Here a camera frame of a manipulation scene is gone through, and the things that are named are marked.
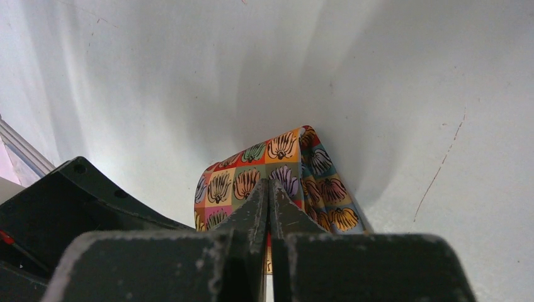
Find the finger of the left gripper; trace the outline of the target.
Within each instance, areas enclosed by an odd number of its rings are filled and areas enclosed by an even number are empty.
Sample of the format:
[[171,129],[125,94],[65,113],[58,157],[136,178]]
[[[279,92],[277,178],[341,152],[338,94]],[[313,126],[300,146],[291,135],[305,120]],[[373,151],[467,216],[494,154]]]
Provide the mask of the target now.
[[1,204],[1,301],[40,301],[64,250],[93,231],[189,230],[118,187],[84,157]]

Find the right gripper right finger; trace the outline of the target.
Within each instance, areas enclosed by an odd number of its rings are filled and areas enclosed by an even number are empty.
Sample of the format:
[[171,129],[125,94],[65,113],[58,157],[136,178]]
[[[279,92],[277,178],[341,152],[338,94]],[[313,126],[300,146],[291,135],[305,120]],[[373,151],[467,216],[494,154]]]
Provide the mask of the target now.
[[333,235],[270,181],[276,301],[474,301],[462,265],[427,233]]

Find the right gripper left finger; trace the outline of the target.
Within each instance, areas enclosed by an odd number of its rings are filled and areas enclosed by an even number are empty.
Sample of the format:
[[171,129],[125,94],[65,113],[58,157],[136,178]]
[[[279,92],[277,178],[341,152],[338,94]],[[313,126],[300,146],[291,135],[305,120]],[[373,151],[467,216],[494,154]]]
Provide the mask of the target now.
[[207,232],[88,232],[64,252],[44,301],[264,301],[268,181]]

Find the colourful patterned tie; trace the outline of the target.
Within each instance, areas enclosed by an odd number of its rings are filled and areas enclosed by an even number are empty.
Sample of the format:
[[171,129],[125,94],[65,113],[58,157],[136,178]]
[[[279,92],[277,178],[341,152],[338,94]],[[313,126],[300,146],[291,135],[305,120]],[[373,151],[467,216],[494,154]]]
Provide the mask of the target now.
[[206,232],[220,225],[264,179],[278,181],[289,200],[323,230],[339,235],[371,233],[309,125],[256,143],[207,167],[195,191],[196,230]]

